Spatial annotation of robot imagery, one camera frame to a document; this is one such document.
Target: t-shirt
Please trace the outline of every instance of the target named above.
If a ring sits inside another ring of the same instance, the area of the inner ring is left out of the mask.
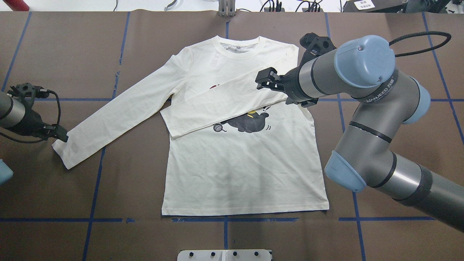
[[[297,58],[295,45],[264,37],[185,47],[53,148],[70,169],[173,95],[161,111],[170,133],[163,215],[328,209],[311,114],[254,82],[259,70],[286,72]]]

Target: sticker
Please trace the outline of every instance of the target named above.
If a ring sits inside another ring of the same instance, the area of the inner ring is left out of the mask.
[[[366,10],[366,9],[375,8],[371,0],[357,1],[357,2],[354,2],[354,5],[356,6],[358,10]]]

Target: sleeve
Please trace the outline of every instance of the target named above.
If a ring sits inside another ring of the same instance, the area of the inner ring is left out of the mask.
[[[275,68],[278,72],[287,72],[296,66],[297,59],[298,49],[272,64],[276,65]],[[205,93],[182,103],[172,104],[162,110],[161,115],[169,134],[173,138],[181,137],[215,123],[285,100],[288,96],[282,92],[256,89],[255,79],[258,71],[268,67],[263,66],[253,70]]]
[[[169,96],[176,93],[192,63],[184,48],[171,56],[163,67],[107,103],[68,132],[68,142],[53,143],[67,169],[70,169],[123,133],[155,114]]]

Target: cartoon cat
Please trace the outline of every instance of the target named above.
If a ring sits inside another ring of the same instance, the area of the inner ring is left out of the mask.
[[[230,126],[237,128],[240,132],[253,133],[264,129],[267,117],[269,117],[267,112],[259,114],[256,111],[249,111],[244,115],[223,121],[221,124],[228,123]]]

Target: gray robot arm segment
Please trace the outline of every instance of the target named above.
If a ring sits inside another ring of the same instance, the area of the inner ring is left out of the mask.
[[[311,45],[304,46],[303,59],[314,54]],[[354,192],[375,188],[464,232],[464,187],[388,149],[399,127],[417,121],[430,106],[427,90],[395,68],[394,56],[386,40],[366,36],[314,54],[283,76],[274,70],[266,77],[263,70],[256,82],[258,88],[285,92],[288,104],[304,107],[342,92],[358,100],[326,175]]]

